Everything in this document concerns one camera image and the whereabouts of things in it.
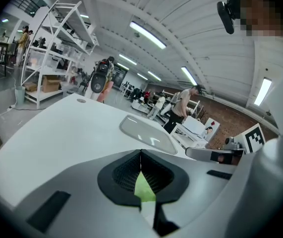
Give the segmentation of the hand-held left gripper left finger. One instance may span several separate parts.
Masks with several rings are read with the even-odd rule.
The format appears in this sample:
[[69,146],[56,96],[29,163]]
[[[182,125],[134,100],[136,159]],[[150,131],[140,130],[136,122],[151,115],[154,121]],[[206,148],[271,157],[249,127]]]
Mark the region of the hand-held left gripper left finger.
[[126,151],[66,168],[14,211],[42,238],[155,238],[134,193],[140,154]]

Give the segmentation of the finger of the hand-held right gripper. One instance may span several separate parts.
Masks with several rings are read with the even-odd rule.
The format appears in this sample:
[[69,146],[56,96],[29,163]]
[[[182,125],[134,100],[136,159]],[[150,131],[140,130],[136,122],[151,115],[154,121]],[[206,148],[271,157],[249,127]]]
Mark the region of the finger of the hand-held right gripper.
[[225,155],[233,155],[233,151],[188,147],[185,150],[185,154],[187,157],[196,161],[221,162]]

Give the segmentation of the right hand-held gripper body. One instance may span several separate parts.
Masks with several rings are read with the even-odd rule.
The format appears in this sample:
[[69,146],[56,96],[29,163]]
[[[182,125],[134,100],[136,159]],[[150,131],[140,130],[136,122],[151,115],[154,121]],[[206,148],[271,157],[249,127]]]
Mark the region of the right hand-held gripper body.
[[228,137],[221,150],[212,151],[210,160],[219,164],[238,165],[241,157],[255,153],[266,143],[259,124],[235,137]]

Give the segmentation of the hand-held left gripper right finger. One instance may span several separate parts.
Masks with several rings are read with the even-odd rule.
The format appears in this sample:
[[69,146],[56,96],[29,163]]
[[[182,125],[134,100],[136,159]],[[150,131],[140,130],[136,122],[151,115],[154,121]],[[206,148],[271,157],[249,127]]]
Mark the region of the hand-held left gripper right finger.
[[141,215],[160,235],[183,228],[210,206],[235,166],[196,161],[154,150],[164,164],[141,163]]

